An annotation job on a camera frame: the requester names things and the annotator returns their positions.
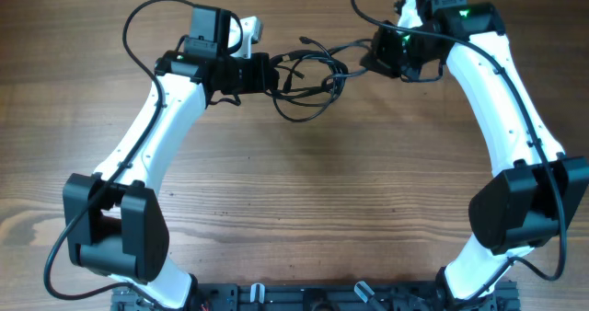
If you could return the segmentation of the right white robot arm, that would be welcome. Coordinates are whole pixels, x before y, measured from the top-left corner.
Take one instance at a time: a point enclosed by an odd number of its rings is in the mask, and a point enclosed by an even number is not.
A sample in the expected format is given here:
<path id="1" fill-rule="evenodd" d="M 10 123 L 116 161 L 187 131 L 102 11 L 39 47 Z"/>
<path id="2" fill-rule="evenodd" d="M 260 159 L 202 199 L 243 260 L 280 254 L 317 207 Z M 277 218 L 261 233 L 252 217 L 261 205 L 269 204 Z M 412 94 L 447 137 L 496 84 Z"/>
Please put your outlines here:
<path id="1" fill-rule="evenodd" d="M 399 0 L 398 22 L 376 22 L 361 64 L 406 83 L 438 62 L 461 86 L 483 134 L 491 181 L 468 206 L 471 237 L 438 275 L 444 306 L 458 309 L 493 294 L 515 263 L 559 241 L 556 281 L 567 259 L 567 231 L 588 186 L 588 163 L 569 157 L 537 113 L 516 70 L 505 25 L 491 3 Z"/>

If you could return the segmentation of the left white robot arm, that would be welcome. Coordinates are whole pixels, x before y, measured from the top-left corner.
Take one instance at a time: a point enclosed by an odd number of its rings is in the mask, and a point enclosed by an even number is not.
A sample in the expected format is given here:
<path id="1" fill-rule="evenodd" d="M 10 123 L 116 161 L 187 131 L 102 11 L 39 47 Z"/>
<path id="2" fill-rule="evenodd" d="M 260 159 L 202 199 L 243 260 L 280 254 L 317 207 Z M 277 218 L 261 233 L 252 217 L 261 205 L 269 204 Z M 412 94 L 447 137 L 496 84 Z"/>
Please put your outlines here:
<path id="1" fill-rule="evenodd" d="M 277 85 L 268 54 L 252 51 L 261 39 L 257 17 L 194 6 L 191 29 L 148 75 L 149 98 L 116 149 L 91 175 L 73 174 L 63 190 L 71 262 L 110 277 L 141 306 L 194 310 L 197 279 L 169 257 L 169 231 L 157 199 L 183 139 L 213 95 L 240 103 L 242 94 Z"/>

